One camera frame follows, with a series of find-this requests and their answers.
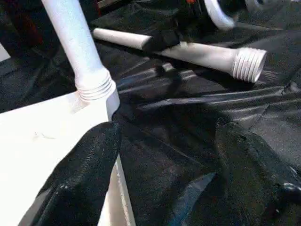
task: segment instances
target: black fabric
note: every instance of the black fabric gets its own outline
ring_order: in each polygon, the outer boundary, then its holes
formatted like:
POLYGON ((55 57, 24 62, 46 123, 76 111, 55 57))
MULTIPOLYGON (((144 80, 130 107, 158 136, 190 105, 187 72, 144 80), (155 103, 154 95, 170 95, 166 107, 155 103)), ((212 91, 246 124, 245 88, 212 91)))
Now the black fabric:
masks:
POLYGON ((215 143, 228 200, 242 225, 283 225, 280 219, 286 225, 300 223, 301 208, 290 218, 284 213, 301 204, 301 177, 260 136, 232 122, 218 125, 215 143))
POLYGON ((96 226, 110 175, 119 153, 121 134, 116 122, 90 129, 55 167, 20 226, 96 226))
POLYGON ((142 50, 148 52, 163 51, 180 44, 180 38, 176 31, 159 31, 143 44, 142 50))
MULTIPOLYGON (((93 25, 152 34, 168 27, 174 8, 173 2, 166 2, 135 2, 93 25)), ((273 154, 300 174, 300 3, 292 3, 288 10, 257 26, 240 24, 232 31, 205 37, 198 30, 189 34, 195 42, 266 49, 267 62, 255 85, 214 70, 96 41, 119 91, 120 109, 113 119, 120 124, 123 136, 120 157, 138 226, 170 222, 248 225, 233 211, 235 202, 228 196, 229 186, 215 146, 220 118, 259 135, 273 154), (208 185, 198 187, 196 182, 210 173, 216 176, 208 185), (192 196, 190 186, 195 187, 192 196), (174 221, 181 214, 185 215, 181 222, 174 221)), ((74 90, 67 59, 61 49, 55 50, 55 54, 45 54, 31 49, 24 56, 26 63, 15 69, 8 63, 15 65, 20 58, 0 63, 0 78, 7 81, 0 88, 1 93, 5 91, 2 112, 74 90)), ((259 202, 260 208, 251 204, 248 208, 263 215, 265 193, 259 202)), ((299 206, 290 204, 282 216, 286 216, 278 218, 282 225, 300 225, 299 206)))

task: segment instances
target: white ring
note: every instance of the white ring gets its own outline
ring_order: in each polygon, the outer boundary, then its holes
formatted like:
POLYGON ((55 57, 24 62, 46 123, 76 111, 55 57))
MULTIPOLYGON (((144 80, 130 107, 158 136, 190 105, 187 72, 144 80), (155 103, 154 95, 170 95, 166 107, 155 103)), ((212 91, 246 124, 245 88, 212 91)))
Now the white ring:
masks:
POLYGON ((229 30, 235 27, 235 20, 226 15, 217 0, 204 0, 205 6, 212 22, 221 30, 229 30))

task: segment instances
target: white surface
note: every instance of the white surface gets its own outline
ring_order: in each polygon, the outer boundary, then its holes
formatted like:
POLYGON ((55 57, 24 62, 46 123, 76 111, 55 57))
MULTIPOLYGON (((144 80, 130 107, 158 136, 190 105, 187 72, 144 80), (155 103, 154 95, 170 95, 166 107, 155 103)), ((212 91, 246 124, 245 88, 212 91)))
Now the white surface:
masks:
POLYGON ((118 155, 111 174, 109 190, 98 226, 135 226, 135 219, 128 196, 120 156, 118 155))
POLYGON ((0 43, 0 62, 6 59, 9 59, 10 55, 8 52, 4 49, 4 47, 0 43))
MULTIPOLYGON (((94 29, 93 34, 97 39, 137 49, 142 49, 143 44, 150 38, 147 35, 101 28, 94 29)), ((181 42, 177 46, 156 52, 156 54, 226 72, 236 79, 256 82, 265 62, 266 51, 181 42)))
POLYGON ((221 30, 229 30, 235 27, 234 18, 226 15, 217 0, 204 0, 208 15, 212 22, 221 30))
POLYGON ((75 85, 85 100, 110 92, 111 76, 102 65, 78 0, 42 0, 75 73, 75 85))

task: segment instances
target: black tarp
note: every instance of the black tarp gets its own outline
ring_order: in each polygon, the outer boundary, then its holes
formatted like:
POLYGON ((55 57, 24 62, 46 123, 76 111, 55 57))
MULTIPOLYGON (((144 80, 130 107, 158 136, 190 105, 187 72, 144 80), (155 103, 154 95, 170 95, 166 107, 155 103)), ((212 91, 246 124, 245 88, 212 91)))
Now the black tarp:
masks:
MULTIPOLYGON (((160 1, 131 3, 92 24, 151 34, 167 26, 174 13, 170 8, 160 1)), ((241 24, 206 37, 190 34, 196 42, 267 50, 267 62, 255 85, 218 71, 96 41, 119 91, 121 104, 113 119, 122 131, 120 156, 137 225, 257 225, 249 219, 264 214, 271 197, 265 190, 270 187, 259 189, 262 192, 254 196, 259 205, 248 203, 248 215, 241 216, 237 200, 229 197, 252 191, 229 192, 216 145, 220 119, 262 137, 281 164, 300 174, 301 7, 294 2, 286 10, 289 13, 281 12, 257 26, 241 24), (205 187, 202 179, 212 173, 215 177, 205 187)), ((1 112, 75 89, 61 47, 24 51, 1 62, 0 74, 1 112)), ((238 172, 242 165, 237 164, 238 172)), ((242 176, 238 181, 252 183, 253 179, 242 176)), ((281 216, 275 225, 301 224, 297 206, 278 211, 281 216)))

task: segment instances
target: white plastic pipe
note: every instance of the white plastic pipe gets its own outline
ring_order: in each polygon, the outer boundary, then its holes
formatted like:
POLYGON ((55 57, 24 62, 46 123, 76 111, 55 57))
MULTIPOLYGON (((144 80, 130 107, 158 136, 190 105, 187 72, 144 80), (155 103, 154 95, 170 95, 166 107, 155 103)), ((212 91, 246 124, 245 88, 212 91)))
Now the white plastic pipe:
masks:
POLYGON ((78 0, 42 0, 75 73, 84 100, 101 98, 114 90, 102 65, 78 0))
MULTIPOLYGON (((147 35, 96 28, 95 38, 142 50, 150 38, 147 35)), ((253 48, 222 48, 199 43, 181 42, 180 45, 156 54, 226 72, 233 78, 256 82, 262 72, 267 52, 253 48)))

